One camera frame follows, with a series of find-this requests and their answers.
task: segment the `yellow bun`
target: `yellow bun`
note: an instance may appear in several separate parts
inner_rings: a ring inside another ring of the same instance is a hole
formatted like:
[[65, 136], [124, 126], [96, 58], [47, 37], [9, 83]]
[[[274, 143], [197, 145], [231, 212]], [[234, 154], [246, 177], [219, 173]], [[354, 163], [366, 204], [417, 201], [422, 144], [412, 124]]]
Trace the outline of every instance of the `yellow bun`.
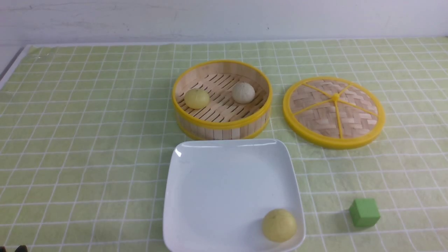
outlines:
[[285, 209], [274, 209], [263, 219], [263, 234], [270, 241], [285, 242], [291, 239], [296, 231], [296, 219]]
[[192, 109], [203, 109], [210, 102], [210, 96], [205, 90], [193, 88], [185, 93], [185, 104]]

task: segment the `green checkered tablecloth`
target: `green checkered tablecloth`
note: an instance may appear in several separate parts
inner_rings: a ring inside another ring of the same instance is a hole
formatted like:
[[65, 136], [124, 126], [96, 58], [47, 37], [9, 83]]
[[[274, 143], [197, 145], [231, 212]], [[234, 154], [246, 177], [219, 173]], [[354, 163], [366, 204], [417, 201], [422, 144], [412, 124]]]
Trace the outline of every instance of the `green checkered tablecloth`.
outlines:
[[[271, 123], [288, 146], [306, 219], [297, 251], [448, 249], [448, 38], [30, 47], [0, 91], [0, 245], [32, 252], [167, 251], [162, 237], [174, 147], [189, 140], [175, 79], [235, 59], [269, 77]], [[368, 146], [327, 150], [297, 137], [285, 91], [316, 75], [371, 90], [387, 122]], [[354, 198], [381, 219], [354, 228]]]

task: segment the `square plate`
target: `square plate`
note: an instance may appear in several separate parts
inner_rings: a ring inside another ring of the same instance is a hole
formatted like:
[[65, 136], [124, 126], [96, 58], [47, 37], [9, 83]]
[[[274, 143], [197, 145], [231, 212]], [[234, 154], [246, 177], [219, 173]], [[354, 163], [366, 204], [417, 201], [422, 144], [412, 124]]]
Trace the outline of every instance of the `square plate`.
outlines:
[[[290, 211], [297, 232], [284, 243], [267, 240], [262, 220]], [[168, 172], [164, 241], [172, 252], [283, 252], [305, 238], [305, 219], [291, 158], [275, 139], [179, 144]]]

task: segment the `bamboo steamer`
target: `bamboo steamer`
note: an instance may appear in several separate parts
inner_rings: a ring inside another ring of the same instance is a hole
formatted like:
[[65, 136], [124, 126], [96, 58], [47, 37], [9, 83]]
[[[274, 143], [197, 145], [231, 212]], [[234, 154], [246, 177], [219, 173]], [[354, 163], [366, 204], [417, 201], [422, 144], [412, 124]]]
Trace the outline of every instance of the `bamboo steamer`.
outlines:
[[372, 142], [385, 123], [379, 100], [362, 86], [334, 77], [301, 80], [283, 99], [289, 126], [326, 148], [358, 148]]
[[[238, 104], [232, 88], [239, 82], [255, 89], [255, 99]], [[192, 88], [205, 90], [210, 103], [203, 109], [191, 109], [184, 101]], [[249, 64], [209, 61], [184, 72], [175, 82], [172, 101], [180, 129], [196, 140], [248, 139], [260, 134], [269, 122], [272, 87], [267, 77]]]

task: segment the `green cube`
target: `green cube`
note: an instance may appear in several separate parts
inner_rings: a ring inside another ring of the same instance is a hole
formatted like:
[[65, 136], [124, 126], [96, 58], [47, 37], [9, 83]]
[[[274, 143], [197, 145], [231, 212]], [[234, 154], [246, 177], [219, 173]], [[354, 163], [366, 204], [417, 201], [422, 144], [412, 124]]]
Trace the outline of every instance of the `green cube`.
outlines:
[[380, 217], [375, 199], [355, 199], [349, 210], [355, 227], [374, 226]]

